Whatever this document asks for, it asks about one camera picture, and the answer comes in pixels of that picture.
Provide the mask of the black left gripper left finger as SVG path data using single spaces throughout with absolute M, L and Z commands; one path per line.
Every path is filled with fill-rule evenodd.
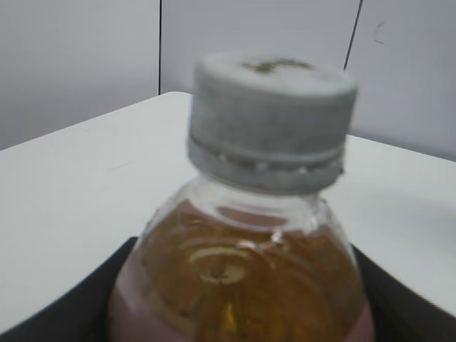
M 108 300 L 132 251 L 129 238 L 96 270 L 46 308 L 1 334 L 2 341 L 107 341 Z

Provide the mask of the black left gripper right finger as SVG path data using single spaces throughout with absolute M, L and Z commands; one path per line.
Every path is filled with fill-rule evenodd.
M 455 342 L 455 317 L 392 277 L 352 247 L 372 312 L 375 339 L 383 342 Z

